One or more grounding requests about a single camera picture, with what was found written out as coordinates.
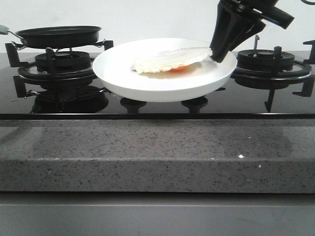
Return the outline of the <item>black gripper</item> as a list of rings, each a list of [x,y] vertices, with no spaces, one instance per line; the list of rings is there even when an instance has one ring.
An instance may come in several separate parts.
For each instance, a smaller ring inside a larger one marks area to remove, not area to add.
[[[266,27],[267,20],[283,29],[294,17],[276,7],[277,0],[221,0],[217,9],[216,27],[210,44],[212,59],[222,62],[250,37]]]

